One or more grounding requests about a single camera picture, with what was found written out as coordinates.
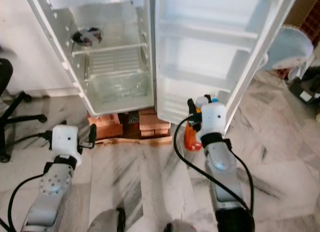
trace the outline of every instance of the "refrigerator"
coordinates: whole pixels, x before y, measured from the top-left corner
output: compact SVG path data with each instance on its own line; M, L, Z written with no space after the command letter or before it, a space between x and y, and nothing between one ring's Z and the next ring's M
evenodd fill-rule
M226 106L226 129L295 2L27 1L91 116L155 106L179 123L189 98L209 94ZM75 42L90 29L90 46Z

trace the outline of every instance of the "red brick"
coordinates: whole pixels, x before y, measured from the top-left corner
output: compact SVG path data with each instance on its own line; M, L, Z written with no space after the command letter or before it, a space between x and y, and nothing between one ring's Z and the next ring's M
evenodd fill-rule
M91 117L88 114L89 124L96 124L97 127L109 126L111 124L120 124L117 114L104 115L98 118Z
M156 114L140 115L139 117L140 130L155 130L155 129L169 129L170 124L158 119Z
M123 136L123 134L124 131L122 124L111 124L109 126L102 126L96 128L97 140L116 136Z
M156 129L154 131L155 135L167 135L168 134L168 129Z
M150 137L150 136L154 136L155 135L155 131L154 130L143 130L141 131L141 137Z
M140 109L139 110L139 115L142 114L155 114L155 109L154 108L146 108L146 109Z

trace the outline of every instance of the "orange bottle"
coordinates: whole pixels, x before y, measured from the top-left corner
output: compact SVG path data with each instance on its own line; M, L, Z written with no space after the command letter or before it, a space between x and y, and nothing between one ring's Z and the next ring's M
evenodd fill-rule
M199 97L197 98L196 102L194 103L192 99L188 100L189 106L189 114L192 113L200 113L201 107L204 104L207 104L209 101L206 97ZM193 129L193 127L187 122L185 127L184 133L184 146L187 150L191 152L196 152L202 149L202 144L197 141L197 131Z

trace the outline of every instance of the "black cable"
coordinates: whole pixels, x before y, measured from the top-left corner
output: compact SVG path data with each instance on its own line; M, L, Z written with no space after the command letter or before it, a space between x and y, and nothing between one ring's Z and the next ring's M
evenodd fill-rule
M250 212L251 214L254 213L254 199L255 199L255 187L254 187L254 181L252 179L252 176L250 174L250 171L248 169L248 167L246 166L245 162L242 161L242 159L240 159L237 155L235 155L235 153L230 150L230 152L234 155L234 157L243 165L245 171L247 172L247 176L249 178L249 184L250 184Z
M15 142L12 142L12 143L9 143L5 146L5 149L8 149L9 147L15 145L16 143L20 143L22 141L25 141L27 139L30 139L30 138L34 138L34 137L42 137L44 133L36 133L36 134L33 134L33 135L29 135L29 136L26 136L26 137L23 137L21 139L18 139L17 141Z
M6 222L4 222L1 218L0 218L0 225L8 232L12 232L12 230L10 229L10 227L6 224Z
M9 206L8 206L8 223L9 223L9 226L10 226L10 229L11 229L10 232L17 232L16 229L15 229L15 227L14 227L14 224L13 224L13 222L12 222L12 215L11 215L11 213L12 213L12 205L13 205L13 203L14 203L14 198L15 198L16 193L18 192L18 190L19 190L25 183L27 183L27 182L29 182L29 181L31 181L31 180L33 180L33 179L40 178L40 177L42 177L43 175L44 175L44 173L43 173L43 174L40 174L40 175L37 175L37 176L34 176L34 177L31 177L31 178L28 178L28 179L22 181L22 182L14 189L14 191L13 191L13 193L12 193L12 195L11 195L10 201L9 201Z
M194 166L192 163L190 163L188 160L186 160L179 152L178 146L177 146L177 135L178 135L178 131L180 129L180 127L182 126L182 124L188 120L190 120L191 118L194 118L194 116L190 116L188 118L185 118L183 121L180 122L180 124L178 124L175 132L174 132L174 137L173 137L173 147L174 150L177 154L177 156L189 167L193 168L195 171L199 172L200 174L202 174L203 176L205 176L206 178L208 178L210 181L212 181L213 183L215 183L216 185L218 185L219 187L221 187L223 190L225 190L226 192L228 192L232 197L234 197L244 208L245 210L251 215L252 220L253 220L253 215L251 213L251 210L248 208L248 206L246 205L246 203L244 202L244 200L242 198L240 198L237 194L235 194L232 190L230 190L229 188L227 188L225 185L223 185L222 183L220 183L218 180L216 180L215 178L213 178L211 175L207 174L206 172L202 171L201 169L199 169L198 167Z

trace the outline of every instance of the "marble floor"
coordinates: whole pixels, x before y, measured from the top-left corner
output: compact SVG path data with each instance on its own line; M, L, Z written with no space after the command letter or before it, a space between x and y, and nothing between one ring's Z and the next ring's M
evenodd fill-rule
M52 129L63 120L79 127L80 139L89 132L78 97L34 99L22 103L15 115L35 113L45 113L48 122L8 126L7 142ZM320 231L320 124L314 117L313 108L269 73L254 77L235 113L226 137L253 175L257 232ZM204 168L203 153L180 147L187 159ZM0 216L5 221L13 189L40 174L51 160L48 143L40 138L17 144L10 152L11 161L0 164ZM246 173L240 165L237 172L249 202ZM208 183L179 160L172 146L97 146L83 153L82 165L75 170L60 231L85 232L97 214L117 206L125 209L130 232L162 232L173 219L193 224L198 232L217 231ZM17 193L12 209L16 229L37 190L35 180Z

